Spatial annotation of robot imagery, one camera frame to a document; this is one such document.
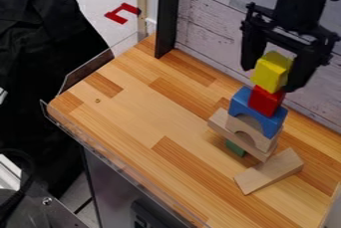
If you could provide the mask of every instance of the blue block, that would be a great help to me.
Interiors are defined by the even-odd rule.
[[[273,138],[282,127],[282,124],[288,114],[288,110],[284,107],[279,107],[272,117],[267,117],[247,105],[250,95],[251,89],[242,87],[232,98],[228,113],[232,116],[248,114],[256,118],[261,124],[264,136],[267,138]]]

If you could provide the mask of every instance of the wooden tabletop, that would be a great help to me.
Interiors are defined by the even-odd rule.
[[[61,123],[56,111],[64,115],[208,226],[317,227],[341,180],[341,136],[290,111],[277,151],[291,146],[303,171],[244,196],[233,176],[257,160],[229,152],[206,124],[242,84],[181,51],[160,60],[153,53],[150,37],[57,96],[49,113]]]

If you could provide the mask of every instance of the black cloth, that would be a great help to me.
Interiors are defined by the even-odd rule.
[[[39,100],[50,101],[69,72],[107,48],[75,0],[0,0],[0,88],[9,93],[0,106],[0,141],[29,153],[50,191],[59,186],[55,195],[81,157],[44,118]]]

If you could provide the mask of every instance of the block tower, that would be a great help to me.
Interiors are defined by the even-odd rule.
[[[269,52],[258,59],[251,90],[242,87],[231,99],[228,113],[218,110],[208,125],[227,138],[226,146],[239,156],[246,152],[262,163],[234,177],[244,194],[278,181],[303,167],[299,156],[288,148],[272,155],[277,147],[288,110],[281,106],[292,61]]]

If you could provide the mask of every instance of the screw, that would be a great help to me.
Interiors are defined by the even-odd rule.
[[[52,199],[50,197],[46,197],[46,198],[43,199],[42,203],[43,203],[44,206],[50,206],[51,203],[52,203]]]

